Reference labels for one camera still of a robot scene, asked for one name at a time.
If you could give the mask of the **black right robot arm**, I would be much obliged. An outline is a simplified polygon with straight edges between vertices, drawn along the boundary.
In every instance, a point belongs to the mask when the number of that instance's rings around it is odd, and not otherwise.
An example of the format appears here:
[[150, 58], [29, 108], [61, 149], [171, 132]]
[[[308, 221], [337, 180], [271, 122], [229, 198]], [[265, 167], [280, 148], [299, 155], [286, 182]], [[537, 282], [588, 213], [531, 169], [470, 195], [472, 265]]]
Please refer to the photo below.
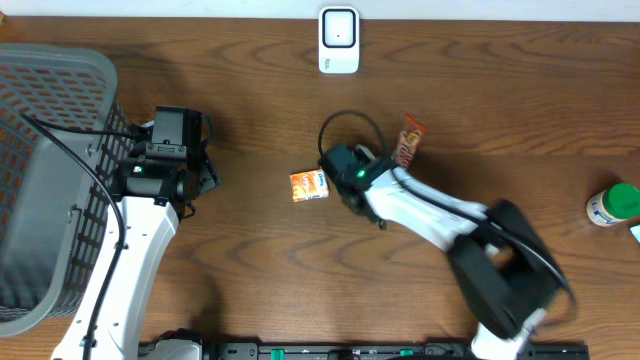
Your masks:
[[380, 228], [390, 222], [421, 236], [447, 257], [478, 321], [470, 350], [478, 359], [515, 359], [569, 282], [513, 203], [464, 201], [412, 177], [362, 146], [336, 145], [319, 165], [343, 203]]

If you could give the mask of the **red chocolate bar wrapper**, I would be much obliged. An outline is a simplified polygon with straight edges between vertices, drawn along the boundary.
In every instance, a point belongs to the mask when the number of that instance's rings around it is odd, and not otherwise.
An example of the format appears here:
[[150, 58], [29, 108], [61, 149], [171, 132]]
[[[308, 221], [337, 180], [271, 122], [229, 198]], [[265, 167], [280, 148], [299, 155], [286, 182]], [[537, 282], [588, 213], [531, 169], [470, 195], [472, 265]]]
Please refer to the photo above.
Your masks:
[[403, 168], [408, 168], [426, 133], [426, 127], [407, 113], [405, 127], [399, 133], [398, 141], [393, 152], [393, 160]]

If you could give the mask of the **small orange snack box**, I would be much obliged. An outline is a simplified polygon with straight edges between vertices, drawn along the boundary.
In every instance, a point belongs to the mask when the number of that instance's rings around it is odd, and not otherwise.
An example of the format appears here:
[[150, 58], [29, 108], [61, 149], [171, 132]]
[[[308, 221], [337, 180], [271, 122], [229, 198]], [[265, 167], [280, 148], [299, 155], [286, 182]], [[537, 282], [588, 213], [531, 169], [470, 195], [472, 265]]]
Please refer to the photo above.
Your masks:
[[327, 178], [322, 169], [291, 174], [289, 179], [294, 202], [327, 198], [329, 196]]

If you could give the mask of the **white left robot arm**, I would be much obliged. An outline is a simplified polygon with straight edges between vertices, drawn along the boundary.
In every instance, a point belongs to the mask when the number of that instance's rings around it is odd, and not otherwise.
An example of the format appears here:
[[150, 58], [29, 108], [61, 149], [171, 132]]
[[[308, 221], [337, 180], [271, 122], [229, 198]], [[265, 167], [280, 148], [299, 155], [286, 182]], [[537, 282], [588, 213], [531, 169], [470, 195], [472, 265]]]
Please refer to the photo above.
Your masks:
[[162, 257], [178, 226], [193, 216], [194, 200], [219, 178], [206, 153], [209, 116], [159, 106], [135, 132], [109, 186], [107, 225], [84, 297], [53, 358], [204, 359], [202, 339], [185, 329], [140, 340]]

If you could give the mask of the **light green tissue pack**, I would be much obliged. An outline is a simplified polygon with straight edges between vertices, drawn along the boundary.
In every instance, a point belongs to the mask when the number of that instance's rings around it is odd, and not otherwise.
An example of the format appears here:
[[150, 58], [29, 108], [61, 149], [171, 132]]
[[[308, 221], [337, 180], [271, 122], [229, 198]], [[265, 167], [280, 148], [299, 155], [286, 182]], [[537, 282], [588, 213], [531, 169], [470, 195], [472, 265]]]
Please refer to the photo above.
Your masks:
[[640, 243], [640, 225], [635, 225], [631, 227], [630, 232], [634, 236], [634, 238], [637, 240], [637, 242]]

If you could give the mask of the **green lid jar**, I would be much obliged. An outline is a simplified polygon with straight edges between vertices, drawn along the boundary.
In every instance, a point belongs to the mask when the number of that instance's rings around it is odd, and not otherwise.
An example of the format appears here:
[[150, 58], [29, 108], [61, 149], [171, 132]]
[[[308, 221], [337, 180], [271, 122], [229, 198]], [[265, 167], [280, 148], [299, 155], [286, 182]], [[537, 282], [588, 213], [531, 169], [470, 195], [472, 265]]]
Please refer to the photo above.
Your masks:
[[639, 215], [639, 190], [627, 183], [616, 184], [592, 196], [586, 203], [589, 220], [601, 227], [617, 225]]

